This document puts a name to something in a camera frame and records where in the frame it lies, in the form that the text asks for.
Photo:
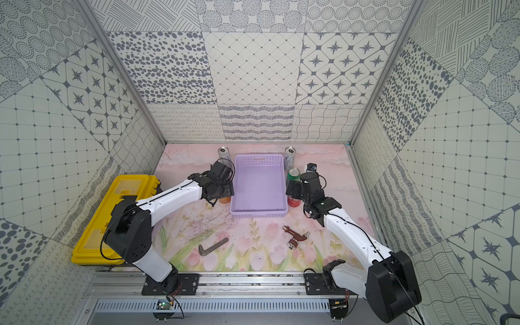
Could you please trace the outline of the orange soda can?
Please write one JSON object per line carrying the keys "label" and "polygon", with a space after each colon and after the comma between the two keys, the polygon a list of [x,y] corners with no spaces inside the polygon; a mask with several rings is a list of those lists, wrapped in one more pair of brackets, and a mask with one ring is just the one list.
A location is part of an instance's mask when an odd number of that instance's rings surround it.
{"label": "orange soda can", "polygon": [[222,204],[228,204],[228,203],[230,203],[230,201],[231,201],[231,197],[230,196],[223,197],[223,198],[219,199],[219,202],[222,203]]}

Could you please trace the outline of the green soda can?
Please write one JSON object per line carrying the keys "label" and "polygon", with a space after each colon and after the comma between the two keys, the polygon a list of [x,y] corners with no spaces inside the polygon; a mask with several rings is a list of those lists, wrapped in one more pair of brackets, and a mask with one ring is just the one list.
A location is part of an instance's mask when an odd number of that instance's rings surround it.
{"label": "green soda can", "polygon": [[286,186],[289,187],[289,184],[292,181],[296,181],[296,182],[300,181],[300,177],[301,177],[301,172],[298,168],[296,168],[296,167],[290,168],[287,172]]}

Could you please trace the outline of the red cola can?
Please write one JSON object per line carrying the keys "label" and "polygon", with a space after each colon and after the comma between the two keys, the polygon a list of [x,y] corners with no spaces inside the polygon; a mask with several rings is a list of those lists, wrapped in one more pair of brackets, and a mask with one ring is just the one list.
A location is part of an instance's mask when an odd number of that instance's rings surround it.
{"label": "red cola can", "polygon": [[300,199],[295,199],[292,196],[287,196],[288,205],[290,207],[299,207],[301,205]]}

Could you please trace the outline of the silver can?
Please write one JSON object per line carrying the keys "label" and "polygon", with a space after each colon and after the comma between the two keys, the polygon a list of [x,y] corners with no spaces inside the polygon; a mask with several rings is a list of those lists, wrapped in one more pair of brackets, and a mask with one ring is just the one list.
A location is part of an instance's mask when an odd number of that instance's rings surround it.
{"label": "silver can", "polygon": [[219,154],[219,161],[221,163],[223,163],[224,165],[227,165],[229,167],[232,166],[232,158],[231,158],[231,154],[230,154],[230,151],[227,147],[225,146],[222,146],[219,150],[218,150],[218,154]]}
{"label": "silver can", "polygon": [[284,151],[284,169],[287,171],[293,168],[295,164],[296,150],[294,147],[289,146]]}

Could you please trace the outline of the purple plastic basket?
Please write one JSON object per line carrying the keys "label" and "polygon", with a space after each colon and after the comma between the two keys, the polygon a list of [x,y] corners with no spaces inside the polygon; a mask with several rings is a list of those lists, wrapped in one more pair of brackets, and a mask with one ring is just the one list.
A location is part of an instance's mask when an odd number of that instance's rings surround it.
{"label": "purple plastic basket", "polygon": [[282,154],[238,154],[234,164],[233,217],[284,217],[288,213]]}

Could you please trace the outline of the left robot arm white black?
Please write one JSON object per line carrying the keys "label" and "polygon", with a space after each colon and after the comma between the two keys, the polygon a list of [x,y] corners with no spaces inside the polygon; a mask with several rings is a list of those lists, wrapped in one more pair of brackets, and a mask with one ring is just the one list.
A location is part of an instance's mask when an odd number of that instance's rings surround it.
{"label": "left robot arm white black", "polygon": [[214,206],[219,199],[234,195],[234,166],[219,159],[210,170],[193,173],[180,184],[142,200],[123,199],[113,208],[102,244],[147,277],[173,291],[178,269],[152,247],[152,231],[158,222],[178,209],[205,200]]}

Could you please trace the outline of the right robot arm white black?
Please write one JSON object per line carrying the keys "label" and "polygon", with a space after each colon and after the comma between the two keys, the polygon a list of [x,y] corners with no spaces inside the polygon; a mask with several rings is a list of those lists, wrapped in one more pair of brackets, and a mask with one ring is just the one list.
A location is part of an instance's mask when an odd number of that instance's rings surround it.
{"label": "right robot arm white black", "polygon": [[384,323],[415,310],[422,295],[411,258],[382,245],[357,225],[337,200],[325,195],[320,179],[316,172],[304,173],[298,181],[288,181],[286,194],[301,200],[305,216],[332,232],[361,264],[357,269],[335,260],[323,267],[325,278],[333,287],[365,299]]}

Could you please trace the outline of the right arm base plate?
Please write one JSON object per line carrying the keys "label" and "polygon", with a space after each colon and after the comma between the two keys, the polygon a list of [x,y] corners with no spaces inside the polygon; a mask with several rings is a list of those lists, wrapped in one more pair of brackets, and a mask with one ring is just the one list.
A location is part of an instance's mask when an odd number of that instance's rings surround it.
{"label": "right arm base plate", "polygon": [[306,269],[303,278],[307,295],[344,295],[346,291],[350,295],[357,295],[353,291],[338,287],[330,272],[318,273],[313,269]]}

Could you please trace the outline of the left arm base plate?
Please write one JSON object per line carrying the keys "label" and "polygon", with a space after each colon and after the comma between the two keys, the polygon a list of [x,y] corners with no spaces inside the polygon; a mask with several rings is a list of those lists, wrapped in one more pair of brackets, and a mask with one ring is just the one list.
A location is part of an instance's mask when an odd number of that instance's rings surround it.
{"label": "left arm base plate", "polygon": [[159,295],[196,295],[199,286],[200,274],[181,273],[166,277],[162,282],[157,282],[150,276],[146,276],[142,288],[143,296]]}

